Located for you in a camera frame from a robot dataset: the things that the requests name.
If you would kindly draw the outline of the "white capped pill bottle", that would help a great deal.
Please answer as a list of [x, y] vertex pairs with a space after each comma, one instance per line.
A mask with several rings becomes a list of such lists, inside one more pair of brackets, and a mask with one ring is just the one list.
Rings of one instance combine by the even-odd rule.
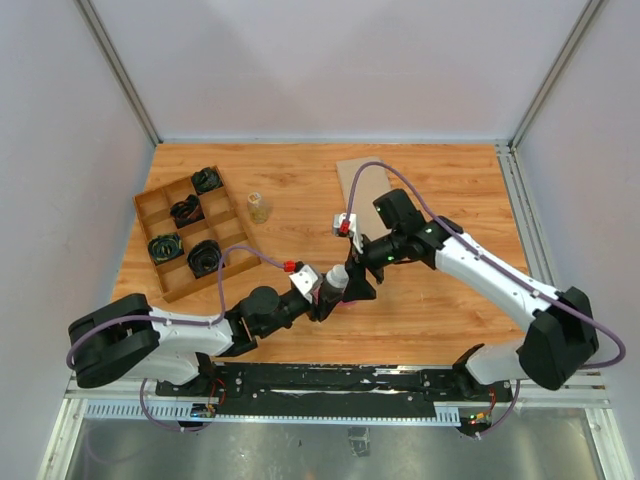
[[323, 280], [321, 291], [346, 290], [349, 283], [349, 275], [342, 264], [336, 264], [329, 270]]

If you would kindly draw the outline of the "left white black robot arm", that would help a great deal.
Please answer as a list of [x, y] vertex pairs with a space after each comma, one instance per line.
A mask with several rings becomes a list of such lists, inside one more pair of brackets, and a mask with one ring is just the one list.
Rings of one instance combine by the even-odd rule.
[[170, 382], [200, 396], [214, 383], [203, 356], [240, 356], [301, 316], [321, 322], [344, 293], [326, 285], [309, 296], [295, 287], [280, 294], [262, 286], [221, 317], [167, 312], [141, 293], [130, 294], [72, 322], [66, 364], [84, 389], [129, 377]]

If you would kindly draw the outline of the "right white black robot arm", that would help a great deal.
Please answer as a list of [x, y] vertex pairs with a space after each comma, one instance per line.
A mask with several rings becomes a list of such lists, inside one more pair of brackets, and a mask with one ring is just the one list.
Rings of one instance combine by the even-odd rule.
[[581, 290], [560, 291], [527, 276], [443, 216], [426, 220], [402, 189], [382, 195], [373, 205], [388, 230], [375, 240], [360, 233], [355, 214], [334, 217], [335, 235], [351, 243], [345, 264], [347, 301], [375, 298], [368, 274], [381, 283], [385, 267], [421, 262], [471, 287], [525, 334], [500, 345], [476, 345], [455, 362], [453, 387], [463, 399], [477, 399], [489, 384], [502, 380], [530, 379], [555, 391], [598, 351], [596, 329], [585, 320], [590, 301]]

